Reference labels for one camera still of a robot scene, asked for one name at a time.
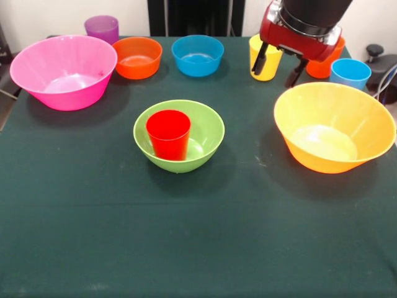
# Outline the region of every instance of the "purple cup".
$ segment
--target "purple cup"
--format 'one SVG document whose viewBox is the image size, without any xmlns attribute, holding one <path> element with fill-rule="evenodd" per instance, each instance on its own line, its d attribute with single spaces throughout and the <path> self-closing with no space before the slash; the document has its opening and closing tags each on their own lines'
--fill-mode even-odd
<svg viewBox="0 0 397 298">
<path fill-rule="evenodd" d="M 118 41 L 118 20 L 112 16 L 95 16 L 85 21 L 88 36 L 93 36 L 113 44 Z"/>
</svg>

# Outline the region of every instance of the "dark doorway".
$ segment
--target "dark doorway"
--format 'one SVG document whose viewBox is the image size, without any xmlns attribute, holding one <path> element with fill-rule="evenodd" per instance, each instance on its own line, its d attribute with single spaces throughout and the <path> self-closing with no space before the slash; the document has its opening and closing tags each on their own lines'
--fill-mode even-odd
<svg viewBox="0 0 397 298">
<path fill-rule="evenodd" d="M 241 36 L 245 0 L 148 0 L 151 36 Z"/>
</svg>

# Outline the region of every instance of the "green bowl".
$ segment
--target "green bowl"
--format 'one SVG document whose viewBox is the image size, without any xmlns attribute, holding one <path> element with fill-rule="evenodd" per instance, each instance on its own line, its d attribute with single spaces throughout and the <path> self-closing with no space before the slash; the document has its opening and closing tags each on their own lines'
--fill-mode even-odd
<svg viewBox="0 0 397 298">
<path fill-rule="evenodd" d="M 164 160 L 154 155 L 146 122 L 155 112 L 167 109 L 185 113 L 192 123 L 186 160 Z M 218 113 L 205 104 L 175 99 L 160 102 L 145 110 L 136 120 L 133 134 L 136 144 L 151 162 L 173 173 L 186 173 L 202 166 L 216 152 L 225 136 L 225 125 Z"/>
</svg>

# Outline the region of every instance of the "plastic bowl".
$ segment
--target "plastic bowl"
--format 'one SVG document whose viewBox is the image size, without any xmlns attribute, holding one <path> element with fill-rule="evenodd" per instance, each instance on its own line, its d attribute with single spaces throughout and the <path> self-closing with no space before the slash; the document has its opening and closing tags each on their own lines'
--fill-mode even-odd
<svg viewBox="0 0 397 298">
<path fill-rule="evenodd" d="M 187 156 L 183 161 L 172 161 L 154 155 L 146 122 L 151 115 L 161 110 L 177 110 L 187 114 L 191 121 Z M 157 166 L 174 173 L 186 173 L 197 169 L 216 152 L 225 135 L 222 118 L 213 109 L 197 101 L 175 99 L 160 102 L 145 110 L 136 120 L 133 136 L 143 154 Z"/>
<path fill-rule="evenodd" d="M 381 156 L 394 144 L 391 114 L 372 96 L 336 83 L 285 91 L 274 118 L 291 154 L 321 173 L 342 173 Z"/>
<path fill-rule="evenodd" d="M 116 71 L 127 79 L 146 79 L 160 66 L 163 48 L 147 37 L 128 37 L 113 44 L 117 52 Z"/>
<path fill-rule="evenodd" d="M 12 61 L 12 80 L 46 106 L 59 111 L 97 102 L 116 66 L 114 48 L 101 39 L 64 35 L 37 42 Z"/>
<path fill-rule="evenodd" d="M 189 35 L 172 45 L 178 69 L 187 76 L 201 77 L 214 73 L 221 62 L 222 43 L 206 35 Z"/>
</svg>

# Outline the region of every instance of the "cup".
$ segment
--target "cup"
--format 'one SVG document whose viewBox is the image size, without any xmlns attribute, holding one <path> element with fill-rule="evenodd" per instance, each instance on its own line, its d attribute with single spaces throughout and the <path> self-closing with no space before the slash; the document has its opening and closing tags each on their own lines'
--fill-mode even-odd
<svg viewBox="0 0 397 298">
<path fill-rule="evenodd" d="M 332 63 L 329 81 L 363 90 L 371 73 L 371 68 L 364 62 L 343 58 Z"/>
<path fill-rule="evenodd" d="M 146 122 L 154 154 L 165 160 L 185 160 L 190 133 L 189 117 L 177 110 L 154 113 Z"/>
<path fill-rule="evenodd" d="M 85 21 L 87 35 L 100 38 L 109 44 L 118 41 L 118 20 L 112 16 L 95 16 Z"/>
<path fill-rule="evenodd" d="M 256 57 L 258 56 L 262 43 L 263 41 L 261 40 L 259 34 L 256 34 L 249 39 L 249 72 L 251 76 L 258 81 L 270 81 L 275 76 L 283 52 L 274 46 L 269 45 L 266 50 L 265 66 L 259 75 L 255 75 L 251 69 L 255 64 Z"/>
<path fill-rule="evenodd" d="M 307 73 L 316 79 L 326 79 L 331 75 L 331 64 L 342 55 L 345 40 L 341 37 L 330 56 L 323 62 L 309 61 L 306 66 Z"/>
</svg>

